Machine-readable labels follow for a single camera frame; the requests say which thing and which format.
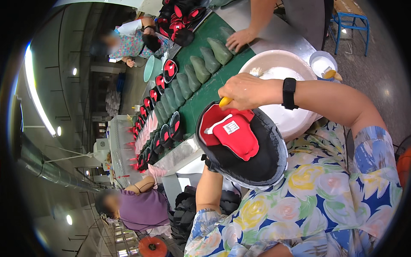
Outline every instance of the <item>floral apron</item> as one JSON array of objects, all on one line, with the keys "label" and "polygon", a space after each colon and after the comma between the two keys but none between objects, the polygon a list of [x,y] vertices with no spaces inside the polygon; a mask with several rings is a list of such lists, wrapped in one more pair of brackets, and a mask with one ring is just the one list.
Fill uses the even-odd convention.
[{"label": "floral apron", "polygon": [[114,31],[120,36],[120,48],[117,50],[117,52],[109,55],[110,58],[116,59],[125,56],[140,56],[148,59],[152,55],[154,55],[155,57],[160,57],[168,49],[168,40],[163,37],[158,37],[161,41],[161,47],[154,53],[144,44],[143,32],[140,29],[136,30],[134,37],[128,37],[121,35],[117,28],[118,26],[116,26]]}]

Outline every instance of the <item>black watch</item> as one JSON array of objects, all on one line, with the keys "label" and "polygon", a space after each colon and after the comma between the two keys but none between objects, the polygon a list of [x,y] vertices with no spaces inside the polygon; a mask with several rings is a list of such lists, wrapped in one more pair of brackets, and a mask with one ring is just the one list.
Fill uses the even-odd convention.
[{"label": "black watch", "polygon": [[283,103],[288,110],[298,109],[298,106],[294,104],[294,93],[296,91],[296,79],[285,78],[283,83]]},{"label": "black watch", "polygon": [[215,169],[213,169],[213,164],[211,163],[211,161],[207,158],[206,154],[203,154],[201,156],[201,160],[205,162],[206,166],[208,167],[208,170],[211,172],[215,172],[218,173],[218,171],[216,171]]}]

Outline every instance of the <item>brush handle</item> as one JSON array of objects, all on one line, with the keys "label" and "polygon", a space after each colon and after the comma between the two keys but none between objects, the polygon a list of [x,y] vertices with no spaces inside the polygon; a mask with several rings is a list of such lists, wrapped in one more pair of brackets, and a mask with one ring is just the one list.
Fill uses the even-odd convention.
[{"label": "brush handle", "polygon": [[229,98],[229,97],[225,96],[225,97],[223,97],[223,99],[221,99],[221,101],[220,101],[220,103],[218,104],[218,106],[220,106],[220,108],[223,107],[223,106],[226,106],[226,105],[228,105],[232,100],[233,100],[232,98]]}]

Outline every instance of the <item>floral dress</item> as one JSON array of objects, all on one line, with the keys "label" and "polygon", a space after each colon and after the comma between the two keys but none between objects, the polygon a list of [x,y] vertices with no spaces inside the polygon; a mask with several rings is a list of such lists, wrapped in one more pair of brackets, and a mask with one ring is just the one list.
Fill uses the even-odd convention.
[{"label": "floral dress", "polygon": [[390,135],[361,130],[348,170],[343,127],[325,118],[287,144],[282,182],[250,190],[230,216],[197,212],[185,256],[256,257],[277,243],[294,256],[368,255],[402,194]]},{"label": "floral dress", "polygon": [[121,34],[117,30],[117,28],[118,26],[116,26],[114,31],[120,37],[120,48],[117,50],[117,52],[109,55],[109,57],[112,59],[119,59],[126,56],[140,56],[146,59],[148,59],[152,55],[154,55],[155,57],[161,57],[168,49],[168,39],[165,39],[164,37],[158,37],[158,39],[161,41],[160,49],[153,53],[153,51],[151,51],[150,49],[148,49],[147,46],[145,46],[142,50],[144,42],[143,32],[140,29],[136,29],[136,34],[134,37],[129,37]]}]

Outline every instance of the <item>round ceiling lamp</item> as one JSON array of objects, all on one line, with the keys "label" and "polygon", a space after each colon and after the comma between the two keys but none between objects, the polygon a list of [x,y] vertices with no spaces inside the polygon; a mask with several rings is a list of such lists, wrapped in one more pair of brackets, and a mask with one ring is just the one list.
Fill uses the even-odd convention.
[{"label": "round ceiling lamp", "polygon": [[66,219],[67,219],[67,223],[68,223],[69,225],[72,225],[72,224],[73,224],[73,220],[72,220],[72,217],[71,217],[70,215],[67,215]]}]

